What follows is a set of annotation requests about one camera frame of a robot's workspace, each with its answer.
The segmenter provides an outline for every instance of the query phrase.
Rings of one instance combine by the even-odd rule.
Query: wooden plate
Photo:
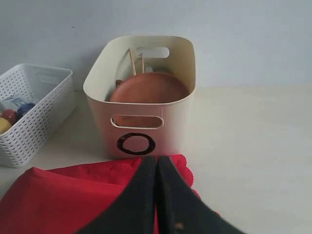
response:
[[[159,72],[142,73],[121,83],[112,93],[110,101],[123,103],[170,103],[189,95],[185,85],[176,77]],[[119,126],[159,127],[157,117],[115,116]]]

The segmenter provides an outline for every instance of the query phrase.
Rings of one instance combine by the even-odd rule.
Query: white table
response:
[[[30,167],[107,160],[83,93],[23,168],[0,167],[0,197]],[[251,234],[312,233],[312,85],[198,88],[184,148],[203,201]]]

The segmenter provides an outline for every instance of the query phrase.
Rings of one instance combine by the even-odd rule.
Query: red ball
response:
[[[11,109],[3,111],[1,117],[9,121],[12,125],[16,122],[16,113]]]

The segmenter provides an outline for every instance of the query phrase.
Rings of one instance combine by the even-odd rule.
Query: white plastic basket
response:
[[[19,64],[0,76],[0,100],[22,95],[29,101],[39,101],[0,135],[0,165],[25,165],[74,110],[72,73],[68,69]]]
[[[109,102],[116,80],[131,76],[129,48],[163,47],[169,50],[166,58],[145,58],[145,62],[151,67],[171,71],[184,83],[190,94],[182,100],[164,104]],[[135,56],[134,59],[141,69],[139,57]],[[114,39],[99,55],[83,89],[108,155],[127,158],[181,153],[195,91],[193,45],[185,38],[173,36],[125,36]],[[112,121],[113,115],[158,117],[162,125],[154,129],[116,126]]]

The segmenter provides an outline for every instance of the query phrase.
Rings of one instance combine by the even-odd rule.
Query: white wall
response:
[[[311,0],[3,0],[0,73],[65,67],[81,87],[104,45],[127,34],[192,40],[199,86],[312,81]]]

